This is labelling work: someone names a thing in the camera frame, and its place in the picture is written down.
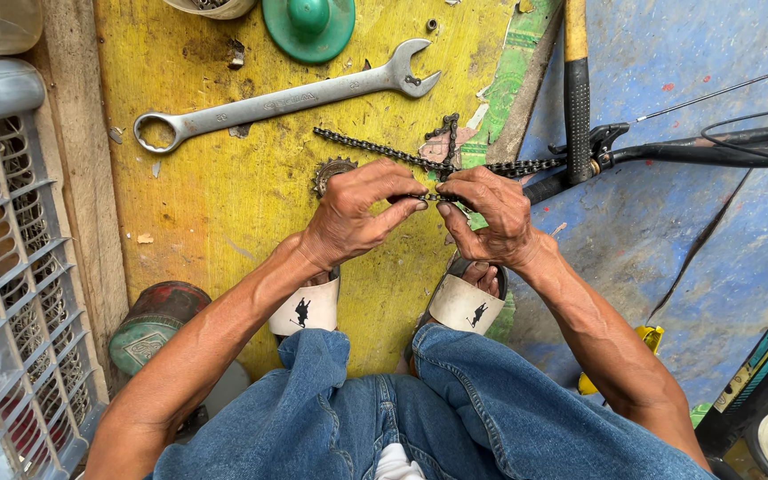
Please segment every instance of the yellow painted board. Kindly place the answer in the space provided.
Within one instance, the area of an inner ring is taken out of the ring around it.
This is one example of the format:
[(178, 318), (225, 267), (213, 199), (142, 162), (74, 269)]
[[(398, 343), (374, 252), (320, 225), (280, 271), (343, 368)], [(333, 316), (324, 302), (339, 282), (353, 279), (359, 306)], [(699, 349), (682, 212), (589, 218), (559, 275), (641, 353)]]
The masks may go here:
[[(125, 128), (110, 143), (115, 197), (130, 302), (151, 284), (176, 279), (212, 298), (239, 281), (285, 236), (304, 228), (316, 208), (311, 178), (319, 161), (373, 154), (326, 142), (322, 126), (415, 152), (423, 134), (452, 112), (466, 123), (476, 92), (491, 83), (514, 1), (357, 2), (351, 41), (336, 59), (303, 65), (277, 49), (260, 6), (237, 20), (208, 20), (159, 0), (96, 0), (102, 91), (109, 126)], [(428, 19), (440, 27), (426, 32)], [(262, 120), (247, 138), (227, 130), (194, 136), (166, 156), (149, 154), (132, 136), (137, 115), (184, 113), (358, 72), (387, 61), (407, 38), (433, 44), (414, 57), (415, 75), (443, 70), (431, 93), (411, 100), (379, 92)], [(230, 38), (245, 45), (245, 64), (227, 67)], [(154, 164), (160, 161), (158, 178)], [(416, 177), (426, 179), (419, 168)], [(152, 244), (136, 238), (150, 233)], [(415, 214), (384, 245), (342, 267), (339, 328), (352, 342), (350, 376), (391, 372), (417, 316), (453, 252), (434, 208)], [(253, 378), (280, 367), (264, 327), (240, 355)]]

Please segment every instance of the green funnel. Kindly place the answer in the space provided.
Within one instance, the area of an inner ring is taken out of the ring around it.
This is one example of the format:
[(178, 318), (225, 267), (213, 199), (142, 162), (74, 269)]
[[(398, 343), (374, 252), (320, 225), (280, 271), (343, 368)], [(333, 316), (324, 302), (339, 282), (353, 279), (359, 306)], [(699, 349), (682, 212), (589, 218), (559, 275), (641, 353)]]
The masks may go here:
[(287, 55), (322, 63), (346, 48), (354, 31), (354, 0), (263, 0), (269, 33)]

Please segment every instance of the blue denim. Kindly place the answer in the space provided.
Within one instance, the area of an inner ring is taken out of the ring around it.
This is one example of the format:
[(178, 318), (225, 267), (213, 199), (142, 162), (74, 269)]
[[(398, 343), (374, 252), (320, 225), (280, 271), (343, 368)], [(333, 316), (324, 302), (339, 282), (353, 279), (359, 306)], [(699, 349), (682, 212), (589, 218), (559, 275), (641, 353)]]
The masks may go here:
[(427, 324), (412, 347), (419, 378), (346, 379), (345, 334), (295, 333), (278, 349), (286, 368), (166, 448), (154, 478), (371, 480), (391, 442), (435, 480), (715, 478), (505, 345)]

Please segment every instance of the man's left hand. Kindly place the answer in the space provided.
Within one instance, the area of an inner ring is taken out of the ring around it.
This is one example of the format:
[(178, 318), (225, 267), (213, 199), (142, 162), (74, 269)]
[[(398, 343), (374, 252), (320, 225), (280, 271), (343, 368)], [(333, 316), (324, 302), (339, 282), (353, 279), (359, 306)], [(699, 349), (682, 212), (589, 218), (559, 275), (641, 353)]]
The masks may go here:
[[(301, 234), (301, 252), (316, 267), (330, 271), (383, 244), (411, 213), (428, 208), (426, 202), (406, 196), (427, 192), (410, 170), (386, 158), (336, 175), (328, 180), (319, 208)], [(397, 197), (378, 216), (369, 213), (373, 203)]]

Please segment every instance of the sprocket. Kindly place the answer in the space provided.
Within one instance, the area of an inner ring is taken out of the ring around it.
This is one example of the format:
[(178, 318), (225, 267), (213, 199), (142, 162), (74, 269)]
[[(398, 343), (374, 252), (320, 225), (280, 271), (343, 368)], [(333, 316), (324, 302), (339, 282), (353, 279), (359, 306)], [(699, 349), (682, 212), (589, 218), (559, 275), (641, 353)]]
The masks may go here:
[(322, 198), (325, 194), (325, 190), (328, 188), (328, 180), (330, 180), (331, 177), (339, 175), (340, 173), (350, 172), (355, 168), (357, 168), (357, 161), (352, 161), (349, 157), (343, 159), (341, 156), (337, 156), (336, 160), (329, 157), (327, 162), (319, 163), (319, 169), (316, 170), (316, 177), (312, 179), (315, 184), (313, 186), (313, 191), (316, 192), (319, 198)]

